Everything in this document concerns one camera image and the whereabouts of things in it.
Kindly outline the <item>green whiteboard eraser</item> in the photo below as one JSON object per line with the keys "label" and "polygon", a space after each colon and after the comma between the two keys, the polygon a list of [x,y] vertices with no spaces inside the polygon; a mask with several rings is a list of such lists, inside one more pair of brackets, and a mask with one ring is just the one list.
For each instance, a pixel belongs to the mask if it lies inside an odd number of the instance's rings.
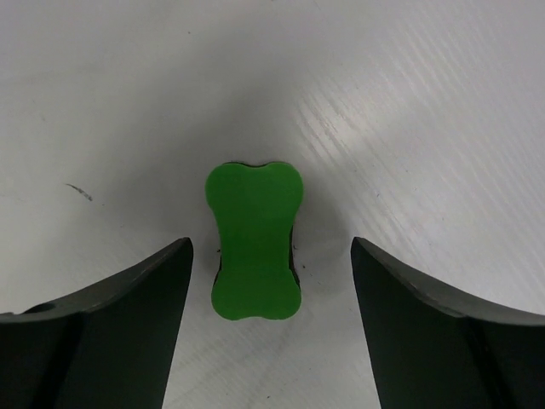
{"label": "green whiteboard eraser", "polygon": [[221,249],[211,291],[218,315],[286,320],[298,311],[301,288],[291,240],[303,193],[300,173],[285,162],[232,162],[210,172],[205,196]]}

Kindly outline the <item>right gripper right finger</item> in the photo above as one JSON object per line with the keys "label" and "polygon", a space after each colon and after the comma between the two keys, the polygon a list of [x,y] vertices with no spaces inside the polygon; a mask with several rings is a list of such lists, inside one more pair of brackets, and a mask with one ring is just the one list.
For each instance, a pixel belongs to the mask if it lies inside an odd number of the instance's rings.
{"label": "right gripper right finger", "polygon": [[384,408],[541,408],[544,318],[468,294],[367,239],[353,280]]}

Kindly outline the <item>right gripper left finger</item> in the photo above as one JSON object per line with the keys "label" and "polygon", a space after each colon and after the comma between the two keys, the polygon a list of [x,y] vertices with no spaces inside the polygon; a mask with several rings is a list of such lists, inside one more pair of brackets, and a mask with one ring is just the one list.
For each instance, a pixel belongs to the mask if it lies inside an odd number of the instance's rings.
{"label": "right gripper left finger", "polygon": [[178,239],[82,290],[1,316],[4,408],[159,408],[192,273]]}

